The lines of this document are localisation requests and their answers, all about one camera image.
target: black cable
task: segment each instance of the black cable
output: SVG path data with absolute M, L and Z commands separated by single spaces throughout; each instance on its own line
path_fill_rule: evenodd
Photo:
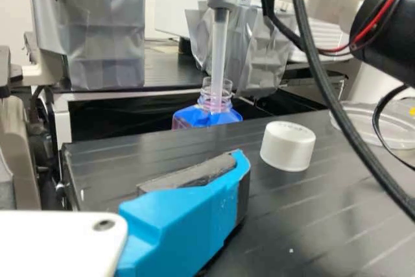
M 392 151 L 392 149 L 390 149 L 390 147 L 388 146 L 388 144 L 386 143 L 385 139 L 382 136 L 381 130 L 379 128 L 379 120 L 381 117 L 381 114 L 383 112 L 383 110 L 385 109 L 385 107 L 387 106 L 387 104 L 399 93 L 401 93 L 402 91 L 405 91 L 406 89 L 408 89 L 408 87 L 406 85 L 402 85 L 400 87 L 397 87 L 395 89 L 393 89 L 391 92 L 389 92 L 388 94 L 386 94 L 377 104 L 374 112 L 373 112 L 373 117 L 372 117 L 372 125 L 373 125 L 373 129 L 375 130 L 375 133 L 377 135 L 377 137 L 379 138 L 379 141 L 382 143 L 383 147 L 393 156 L 395 157 L 397 160 L 399 160 L 401 163 L 403 163 L 404 165 L 406 165 L 409 169 L 415 170 L 415 166 L 407 163 L 405 160 L 402 160 L 400 157 L 396 156 L 395 153 Z
M 329 77 L 318 58 L 316 46 L 311 35 L 304 0 L 292 1 L 294 3 L 298 27 L 300 28 L 300 33 L 304 41 L 305 53 L 310 64 L 310 70 L 316 80 L 318 88 L 322 92 L 323 98 L 326 100 L 327 106 L 330 108 L 339 127 L 342 129 L 344 136 L 349 141 L 349 144 L 353 147 L 353 150 L 369 169 L 373 177 L 385 189 L 395 203 L 405 211 L 413 221 L 415 221 L 414 199 L 408 196 L 401 186 L 389 175 L 388 171 L 360 137 L 359 133 L 351 123 L 350 118 L 337 100 L 337 96 L 331 88 Z
M 36 102 L 43 89 L 44 89 L 44 86 L 38 86 L 36 90 L 34 91 L 32 97 L 30 98 L 30 110 L 29 110 L 30 123 L 39 122 L 38 107 L 36 106 Z

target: red wire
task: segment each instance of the red wire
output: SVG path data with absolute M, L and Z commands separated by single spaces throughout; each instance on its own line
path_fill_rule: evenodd
M 375 25 L 381 20 L 385 12 L 389 9 L 389 7 L 394 2 L 395 0 L 387 0 L 386 3 L 383 5 L 383 7 L 380 9 L 380 11 L 377 13 L 377 15 L 373 18 L 373 20 L 371 20 L 371 22 L 369 22 L 369 24 L 367 24 L 367 26 L 360 33 L 358 33 L 358 35 L 356 35 L 356 37 L 353 39 L 351 43 L 356 44 L 358 41 L 362 40 L 363 37 L 365 37 L 367 33 L 370 32 L 375 27 Z M 342 50 L 345 50 L 345 48 L 349 46 L 350 44 L 346 44 L 346 45 L 342 45 L 334 49 L 319 49 L 319 50 L 323 52 L 328 52 L 328 53 L 335 53 L 335 52 L 340 52 Z
M 395 0 L 387 0 L 386 3 L 383 5 L 382 9 L 377 13 L 376 17 L 355 37 L 353 43 L 358 42 L 361 40 L 368 32 L 370 32 L 373 27 L 381 20 L 385 12 L 389 9 L 389 7 L 395 2 Z

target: lab bench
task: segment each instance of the lab bench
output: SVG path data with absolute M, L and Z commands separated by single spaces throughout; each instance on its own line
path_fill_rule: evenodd
M 317 137 L 310 168 L 288 173 L 259 156 L 265 126 L 299 123 Z M 415 224 L 371 176 L 328 111 L 65 144 L 64 182 L 80 211 L 117 212 L 136 185 L 242 149 L 251 163 L 248 214 L 201 276 L 413 276 Z M 397 182 L 415 176 L 372 147 Z M 415 151 L 403 155 L 414 160 Z

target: petri dish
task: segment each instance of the petri dish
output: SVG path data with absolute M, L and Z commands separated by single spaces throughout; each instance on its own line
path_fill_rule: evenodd
M 382 146 L 372 126 L 372 116 L 376 104 L 342 102 L 343 108 L 355 125 L 362 139 L 372 145 Z M 391 149 L 415 149 L 415 117 L 411 109 L 415 107 L 415 99 L 392 101 L 383 111 L 379 127 L 383 138 Z M 331 124 L 338 130 L 340 127 L 330 112 Z

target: white bottle cap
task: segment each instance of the white bottle cap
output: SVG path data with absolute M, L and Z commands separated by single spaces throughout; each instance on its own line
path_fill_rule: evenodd
M 273 121 L 265 129 L 261 158 L 274 168 L 298 172 L 310 166 L 316 135 L 304 126 Z

